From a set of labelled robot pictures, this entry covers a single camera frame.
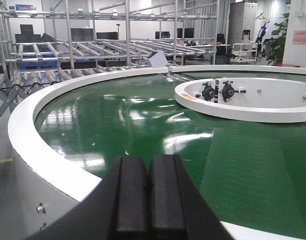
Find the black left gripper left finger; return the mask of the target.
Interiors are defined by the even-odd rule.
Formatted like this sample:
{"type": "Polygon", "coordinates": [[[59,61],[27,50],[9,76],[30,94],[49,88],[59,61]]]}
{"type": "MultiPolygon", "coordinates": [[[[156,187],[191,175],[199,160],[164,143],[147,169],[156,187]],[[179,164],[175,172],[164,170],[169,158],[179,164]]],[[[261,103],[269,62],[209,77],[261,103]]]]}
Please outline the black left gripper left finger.
{"type": "Polygon", "coordinates": [[[146,240],[147,171],[140,156],[118,156],[81,203],[32,240],[146,240]]]}

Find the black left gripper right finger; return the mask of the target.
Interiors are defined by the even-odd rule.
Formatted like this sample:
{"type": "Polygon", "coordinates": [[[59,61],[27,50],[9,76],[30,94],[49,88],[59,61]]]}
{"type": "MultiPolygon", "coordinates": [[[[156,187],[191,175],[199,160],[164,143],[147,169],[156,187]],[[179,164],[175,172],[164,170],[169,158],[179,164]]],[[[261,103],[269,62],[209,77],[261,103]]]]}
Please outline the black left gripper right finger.
{"type": "Polygon", "coordinates": [[[178,154],[156,154],[149,181],[153,240],[233,239],[194,186],[178,154]]]}

